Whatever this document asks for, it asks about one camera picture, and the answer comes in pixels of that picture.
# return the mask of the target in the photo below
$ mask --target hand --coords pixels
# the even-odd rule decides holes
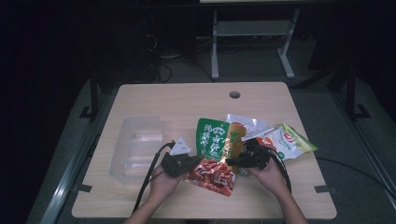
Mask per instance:
[[[163,201],[175,191],[183,175],[172,177],[159,165],[152,172],[151,178],[149,197]]]
[[[270,147],[273,150],[276,150],[275,147],[271,145],[265,145],[266,147]],[[285,190],[288,190],[288,187],[285,182],[285,178],[280,173],[279,168],[277,167],[275,161],[271,158],[269,160],[268,165],[260,170],[258,168],[246,168],[246,170],[251,174],[256,176],[259,179],[260,183],[273,194],[278,195],[283,193]]]

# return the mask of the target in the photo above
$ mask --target table hole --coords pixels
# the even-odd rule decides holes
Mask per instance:
[[[241,93],[239,91],[230,91],[230,97],[233,99],[238,99],[241,96]]]

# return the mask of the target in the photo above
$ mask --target light wood table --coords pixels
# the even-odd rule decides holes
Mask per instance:
[[[238,99],[230,97],[239,91]],[[265,119],[269,124],[286,122],[302,135],[300,121],[289,90],[281,82],[148,84],[120,87],[105,128],[92,157],[72,214],[75,217],[128,217],[142,183],[121,184],[108,172],[122,122],[132,115],[158,115],[163,122],[164,142],[182,136],[195,148],[199,118],[225,120],[227,114]],[[313,153],[286,161],[293,196],[307,218],[331,219],[336,210],[330,193],[316,193],[326,185]],[[149,186],[143,201],[147,198]],[[153,215],[155,218],[282,218],[275,197],[254,177],[238,176],[233,194],[226,197],[181,182],[176,192]]]

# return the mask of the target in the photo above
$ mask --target person's right hand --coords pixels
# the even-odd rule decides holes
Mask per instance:
[[[273,150],[276,150],[275,147],[271,145],[265,145],[266,147],[270,147]],[[283,175],[280,173],[279,168],[277,167],[275,161],[271,158],[269,160],[268,165],[260,170],[259,168],[245,168],[251,175],[256,176],[259,179],[260,183],[273,194],[278,195],[283,193],[285,190],[288,190],[285,179]]]

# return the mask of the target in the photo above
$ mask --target person's left hand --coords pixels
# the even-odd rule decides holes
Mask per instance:
[[[154,177],[150,181],[150,192],[149,197],[153,197],[156,200],[163,201],[167,197],[169,197],[176,189],[178,183],[183,178],[183,175],[178,177],[172,177],[166,172],[163,171],[163,167],[161,165],[157,166],[152,172],[151,177]]]

